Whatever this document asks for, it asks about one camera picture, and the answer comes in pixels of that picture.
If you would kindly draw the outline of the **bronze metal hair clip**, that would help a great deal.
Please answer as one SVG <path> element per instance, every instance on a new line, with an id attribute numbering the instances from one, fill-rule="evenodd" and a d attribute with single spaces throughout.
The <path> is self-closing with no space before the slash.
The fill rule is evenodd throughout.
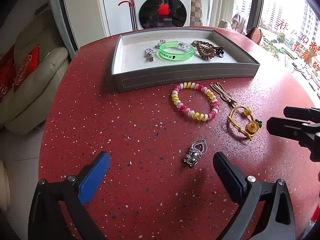
<path id="1" fill-rule="evenodd" d="M 221 83 L 217 82 L 216 84 L 211 83 L 210 87 L 220 95 L 220 98 L 228 103 L 232 108 L 237 106 L 237 102 L 232 98 L 231 94 L 229 94 L 221 85 Z"/>

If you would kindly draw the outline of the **silver heart pendant brooch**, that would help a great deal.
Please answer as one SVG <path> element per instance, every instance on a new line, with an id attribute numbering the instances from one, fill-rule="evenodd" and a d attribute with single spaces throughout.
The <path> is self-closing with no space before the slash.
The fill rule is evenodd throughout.
<path id="1" fill-rule="evenodd" d="M 194 167 L 199 159 L 207 152 L 207 142 L 205 139 L 194 141 L 189 148 L 188 153 L 183 158 L 183 162 L 190 168 Z"/>

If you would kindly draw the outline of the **grey jewelry tray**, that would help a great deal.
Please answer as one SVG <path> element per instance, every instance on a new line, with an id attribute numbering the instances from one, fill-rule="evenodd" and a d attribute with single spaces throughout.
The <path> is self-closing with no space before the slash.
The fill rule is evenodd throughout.
<path id="1" fill-rule="evenodd" d="M 155 45 L 166 40 L 159 49 Z M 121 34 L 114 51 L 111 75 L 119 92 L 170 83 L 254 77 L 260 63 L 241 44 L 248 38 L 214 28 L 158 28 Z M 224 47 L 224 57 L 213 47 Z M 154 49 L 154 61 L 145 56 Z"/>

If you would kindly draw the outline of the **brown round chair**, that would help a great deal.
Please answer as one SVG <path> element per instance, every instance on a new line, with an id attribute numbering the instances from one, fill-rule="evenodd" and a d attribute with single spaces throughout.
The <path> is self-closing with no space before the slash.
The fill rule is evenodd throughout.
<path id="1" fill-rule="evenodd" d="M 257 45 L 260 44 L 260 41 L 262 39 L 263 32 L 257 28 L 253 27 L 247 34 L 246 37 L 255 42 Z"/>

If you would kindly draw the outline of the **black claw hair clip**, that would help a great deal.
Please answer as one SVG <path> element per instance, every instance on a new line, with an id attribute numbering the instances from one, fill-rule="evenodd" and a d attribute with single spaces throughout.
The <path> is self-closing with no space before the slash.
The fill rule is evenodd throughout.
<path id="1" fill-rule="evenodd" d="M 225 53 L 224 47 L 213 47 L 213 49 L 215 50 L 217 57 L 220 57 L 220 58 L 224 57 L 224 53 Z"/>

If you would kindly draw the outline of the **beige leather sofa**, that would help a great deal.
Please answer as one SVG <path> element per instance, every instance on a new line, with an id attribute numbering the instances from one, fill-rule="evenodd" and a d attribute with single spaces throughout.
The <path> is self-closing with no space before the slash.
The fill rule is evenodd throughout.
<path id="1" fill-rule="evenodd" d="M 18 35 L 13 46 L 13 64 L 40 46 L 39 65 L 14 91 L 1 100 L 1 126 L 26 135 L 48 117 L 55 92 L 69 65 L 69 52 L 63 44 L 52 11 L 37 16 Z"/>

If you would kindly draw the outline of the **clothes on drying rack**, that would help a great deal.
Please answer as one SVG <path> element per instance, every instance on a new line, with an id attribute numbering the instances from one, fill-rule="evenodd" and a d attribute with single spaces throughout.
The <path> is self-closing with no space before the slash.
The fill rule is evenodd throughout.
<path id="1" fill-rule="evenodd" d="M 238 33 L 241 33 L 242 35 L 247 34 L 247 20 L 240 13 L 236 13 L 232 17 L 231 22 L 221 19 L 218 24 L 218 27 L 233 30 Z"/>

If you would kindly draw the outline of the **checkered hanging towel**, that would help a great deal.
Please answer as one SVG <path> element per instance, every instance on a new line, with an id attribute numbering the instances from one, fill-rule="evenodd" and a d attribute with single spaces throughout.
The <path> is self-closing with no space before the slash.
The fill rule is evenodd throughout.
<path id="1" fill-rule="evenodd" d="M 190 25 L 194 27 L 202 27 L 202 0 L 191 0 Z"/>

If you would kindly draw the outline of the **red embroidered cushion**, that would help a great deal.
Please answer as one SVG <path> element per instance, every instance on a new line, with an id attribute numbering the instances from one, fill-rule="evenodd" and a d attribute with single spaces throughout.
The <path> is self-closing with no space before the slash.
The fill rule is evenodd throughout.
<path id="1" fill-rule="evenodd" d="M 14 91 L 16 91 L 26 78 L 38 67 L 39 50 L 40 46 L 37 44 L 19 64 L 14 78 Z"/>

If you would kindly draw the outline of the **white front-load washing machine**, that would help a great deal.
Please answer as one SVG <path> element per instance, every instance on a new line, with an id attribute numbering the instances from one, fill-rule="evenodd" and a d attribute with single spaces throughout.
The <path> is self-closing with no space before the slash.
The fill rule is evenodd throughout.
<path id="1" fill-rule="evenodd" d="M 132 0 L 137 28 L 188 27 L 191 0 Z"/>

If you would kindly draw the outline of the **red handled mop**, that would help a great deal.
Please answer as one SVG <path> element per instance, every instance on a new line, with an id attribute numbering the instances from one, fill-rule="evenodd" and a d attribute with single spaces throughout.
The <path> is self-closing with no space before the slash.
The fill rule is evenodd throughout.
<path id="1" fill-rule="evenodd" d="M 121 6 L 122 4 L 127 4 L 129 6 L 132 30 L 137 31 L 138 27 L 137 27 L 137 19 L 136 19 L 135 0 L 121 1 L 118 3 L 118 6 Z"/>

